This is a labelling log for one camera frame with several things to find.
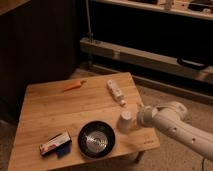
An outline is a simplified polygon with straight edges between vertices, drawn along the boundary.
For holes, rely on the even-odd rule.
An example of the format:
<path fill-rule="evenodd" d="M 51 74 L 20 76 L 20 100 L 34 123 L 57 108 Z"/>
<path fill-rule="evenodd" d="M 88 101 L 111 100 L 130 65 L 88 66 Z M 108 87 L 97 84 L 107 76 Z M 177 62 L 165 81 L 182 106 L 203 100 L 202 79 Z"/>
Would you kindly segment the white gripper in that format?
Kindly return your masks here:
<path fill-rule="evenodd" d="M 140 127 L 152 127 L 153 117 L 158 113 L 158 109 L 153 106 L 140 106 L 136 114 L 136 122 Z"/>

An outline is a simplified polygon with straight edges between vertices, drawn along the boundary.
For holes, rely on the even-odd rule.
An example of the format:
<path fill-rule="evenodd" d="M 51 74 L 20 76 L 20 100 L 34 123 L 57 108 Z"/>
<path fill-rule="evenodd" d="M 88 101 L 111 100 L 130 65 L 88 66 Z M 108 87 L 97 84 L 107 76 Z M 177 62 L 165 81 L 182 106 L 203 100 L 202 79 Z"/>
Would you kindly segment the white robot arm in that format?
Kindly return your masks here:
<path fill-rule="evenodd" d="M 137 125 L 155 127 L 213 162 L 213 134 L 187 124 L 184 121 L 187 114 L 187 108 L 177 101 L 141 106 L 136 117 Z"/>

